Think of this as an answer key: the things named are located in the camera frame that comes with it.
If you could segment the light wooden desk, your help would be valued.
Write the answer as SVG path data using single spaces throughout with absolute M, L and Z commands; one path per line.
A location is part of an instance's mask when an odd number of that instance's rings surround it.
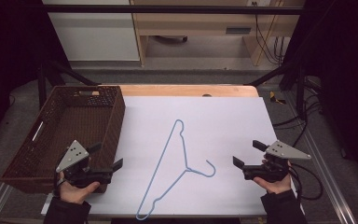
M 302 7 L 305 0 L 130 0 L 133 6 Z M 253 65 L 267 58 L 273 36 L 290 38 L 297 15 L 135 13 L 140 36 L 239 35 Z

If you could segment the white cabinet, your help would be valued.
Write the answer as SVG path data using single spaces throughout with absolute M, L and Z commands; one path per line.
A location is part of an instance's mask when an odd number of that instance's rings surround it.
M 139 61 L 130 13 L 49 13 L 70 62 Z

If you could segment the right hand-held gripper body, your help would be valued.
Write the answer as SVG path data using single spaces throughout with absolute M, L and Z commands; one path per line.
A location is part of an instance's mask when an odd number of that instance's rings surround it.
M 311 155 L 279 140 L 269 145 L 264 153 L 266 156 L 265 163 L 260 165 L 244 164 L 242 172 L 245 180 L 253 180 L 255 177 L 261 177 L 270 183 L 281 181 L 289 173 L 289 160 L 311 159 Z

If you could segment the person's right hand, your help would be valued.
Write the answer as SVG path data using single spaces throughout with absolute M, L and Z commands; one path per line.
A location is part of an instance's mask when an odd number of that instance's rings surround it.
M 265 189 L 267 193 L 280 194 L 291 189 L 291 176 L 289 174 L 287 174 L 283 180 L 274 183 L 270 183 L 261 177 L 255 177 L 253 181 Z

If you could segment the blue wire clothes hanger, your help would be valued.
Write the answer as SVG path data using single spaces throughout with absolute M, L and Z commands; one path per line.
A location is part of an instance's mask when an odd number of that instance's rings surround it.
M 168 149 L 168 146 L 169 146 L 169 143 L 171 142 L 172 140 L 172 136 L 173 136 L 173 133 L 175 131 L 175 129 L 177 127 L 180 127 L 180 130 L 179 130 L 179 137 L 180 137 L 180 140 L 181 140 L 181 145 L 182 145 L 182 151 L 183 151 L 183 155 L 184 155 L 184 165 L 185 165 L 185 168 L 184 170 L 179 174 L 179 176 L 177 176 L 174 181 L 157 197 L 155 198 L 153 201 L 152 201 L 152 205 L 151 205 L 151 208 L 150 210 L 145 213 L 145 214 L 142 214 L 141 213 L 141 210 L 145 204 L 145 200 L 148 196 L 148 193 L 150 192 L 151 190 L 151 187 L 153 186 L 154 184 L 154 181 L 156 179 L 156 175 L 158 173 L 158 169 L 159 169 L 159 166 L 161 165 L 162 161 L 163 161 L 163 158 L 165 156 L 165 153 L 167 152 L 167 149 Z M 206 162 L 211 166 L 211 168 L 213 169 L 213 171 L 210 173 L 210 174 L 205 174 L 199 170 L 196 170 L 196 169 L 193 169 L 189 166 L 188 164 L 188 159 L 187 159 L 187 150 L 186 150 L 186 140 L 185 140 L 185 137 L 184 137 L 184 131 L 185 131 L 185 123 L 181 120 L 181 119 L 177 119 L 174 124 L 172 125 L 172 128 L 170 130 L 170 133 L 169 133 L 169 136 L 166 140 L 166 143 L 164 145 L 164 148 L 162 149 L 161 151 L 161 154 L 158 158 L 158 163 L 154 169 L 154 172 L 153 174 L 151 175 L 151 178 L 149 180 L 149 183 L 145 189 L 145 194 L 142 198 L 142 200 L 140 201 L 140 204 L 138 206 L 138 209 L 136 211 L 136 214 L 135 214 L 135 218 L 138 220 L 138 221 L 145 221 L 147 220 L 153 213 L 153 211 L 155 210 L 156 208 L 156 204 L 157 202 L 161 201 L 168 192 L 171 191 L 171 189 L 179 182 L 179 180 L 187 173 L 193 173 L 193 174 L 196 174 L 196 175 L 201 175 L 201 176 L 204 176 L 204 177 L 214 177 L 215 174 L 216 174 L 216 167 L 208 160 L 206 160 Z

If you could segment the brown woven plastic basket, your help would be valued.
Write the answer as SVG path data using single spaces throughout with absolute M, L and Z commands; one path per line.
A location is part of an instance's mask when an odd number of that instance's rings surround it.
M 91 169 L 112 166 L 125 109 L 119 86 L 55 87 L 0 180 L 25 193 L 52 192 L 59 159 L 74 141 L 102 145 L 90 155 Z

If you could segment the white table sheet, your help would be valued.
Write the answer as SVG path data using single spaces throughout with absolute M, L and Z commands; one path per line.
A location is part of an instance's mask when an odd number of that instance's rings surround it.
M 235 156 L 247 164 L 263 158 L 253 147 L 276 141 L 269 113 L 260 97 L 143 97 L 125 99 L 116 157 L 123 166 L 103 194 L 92 194 L 91 213 L 104 217 L 134 218 L 158 158 L 177 119 L 185 123 L 184 137 L 188 164 L 205 174 L 216 167 L 214 177 L 185 174 L 156 204 L 157 217 L 246 217 L 264 212 L 261 196 L 265 190 L 244 179 L 233 165 Z M 156 179 L 141 210 L 147 213 L 157 198 L 184 170 L 179 137 L 173 133 Z

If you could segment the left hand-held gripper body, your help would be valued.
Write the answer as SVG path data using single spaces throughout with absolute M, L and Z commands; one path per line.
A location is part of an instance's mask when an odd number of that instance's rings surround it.
M 85 188 L 92 182 L 110 184 L 113 174 L 111 168 L 92 170 L 89 166 L 90 154 L 86 147 L 74 140 L 56 165 L 56 174 L 63 173 L 63 178 L 55 183 L 55 188 L 64 181 L 78 188 Z

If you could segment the black frame strut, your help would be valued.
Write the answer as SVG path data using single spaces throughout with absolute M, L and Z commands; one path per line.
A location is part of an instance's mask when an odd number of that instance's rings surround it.
M 45 61 L 41 63 L 37 70 L 39 108 L 42 108 L 48 99 L 46 81 L 48 81 L 52 87 L 63 86 L 65 85 L 65 81 L 62 78 L 62 74 L 66 74 L 87 86 L 98 86 L 97 82 L 81 76 L 69 67 L 63 66 L 62 64 L 55 61 Z
M 296 112 L 301 119 L 306 119 L 304 106 L 305 71 L 301 63 L 285 63 L 266 75 L 247 83 L 247 86 L 257 87 L 278 75 L 283 75 L 279 83 L 281 90 L 288 91 L 296 84 Z

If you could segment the black horizontal frame bar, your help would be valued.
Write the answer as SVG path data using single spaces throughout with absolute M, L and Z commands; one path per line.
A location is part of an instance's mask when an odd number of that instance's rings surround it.
M 60 13 L 171 13 L 171 14 L 256 14 L 301 15 L 303 7 L 203 7 L 123 5 L 43 5 L 47 12 Z

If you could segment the person's left hand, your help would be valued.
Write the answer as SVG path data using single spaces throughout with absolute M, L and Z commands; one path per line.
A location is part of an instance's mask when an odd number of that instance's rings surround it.
M 92 182 L 85 188 L 78 188 L 64 181 L 59 185 L 60 198 L 67 203 L 82 204 L 98 187 L 100 187 L 99 182 Z

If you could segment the black curtain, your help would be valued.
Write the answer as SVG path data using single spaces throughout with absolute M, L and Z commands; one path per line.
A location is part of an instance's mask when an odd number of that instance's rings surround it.
M 285 59 L 302 60 L 345 148 L 358 162 L 358 0 L 305 0 Z
M 12 90 L 36 79 L 42 63 L 69 64 L 43 0 L 0 0 L 0 122 Z

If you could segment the yellow and black tool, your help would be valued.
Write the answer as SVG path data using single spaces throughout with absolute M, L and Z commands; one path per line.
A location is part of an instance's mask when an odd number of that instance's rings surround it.
M 274 91 L 269 92 L 269 99 L 273 103 L 277 103 L 277 104 L 280 104 L 280 105 L 286 105 L 285 100 L 280 100 L 280 99 L 276 98 Z

